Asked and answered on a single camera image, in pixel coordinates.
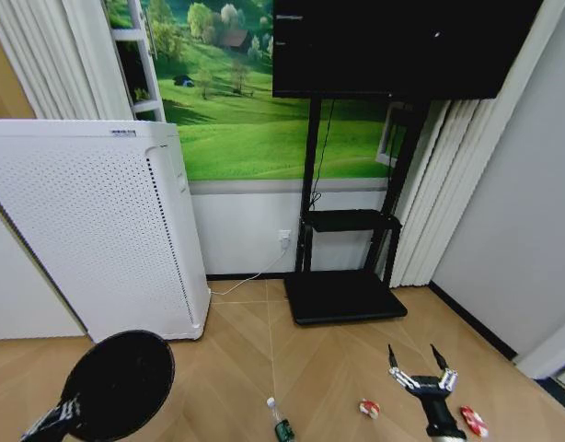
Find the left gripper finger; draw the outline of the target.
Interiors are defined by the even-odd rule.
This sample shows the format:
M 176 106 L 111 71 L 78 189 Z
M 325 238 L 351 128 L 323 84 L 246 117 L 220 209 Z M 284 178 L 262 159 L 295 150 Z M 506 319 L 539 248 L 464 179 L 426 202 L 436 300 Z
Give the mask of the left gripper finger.
M 20 442 L 60 442 L 81 423 L 81 409 L 77 397 L 62 401 L 43 415 L 30 429 Z

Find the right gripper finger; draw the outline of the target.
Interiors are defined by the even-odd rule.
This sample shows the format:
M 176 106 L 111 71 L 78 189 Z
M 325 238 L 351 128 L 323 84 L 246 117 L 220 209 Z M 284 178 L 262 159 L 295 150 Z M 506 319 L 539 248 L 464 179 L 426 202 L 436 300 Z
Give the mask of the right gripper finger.
M 387 347 L 388 347 L 388 362 L 389 362 L 388 373 L 390 374 L 390 376 L 406 390 L 410 390 L 410 391 L 417 390 L 419 388 L 419 383 L 398 367 L 398 361 L 396 359 L 396 356 L 393 352 L 391 345 L 389 344 Z
M 458 373 L 449 367 L 445 358 L 433 344 L 431 344 L 431 348 L 438 367 L 443 370 L 442 376 L 438 380 L 438 388 L 451 393 L 455 389 Z

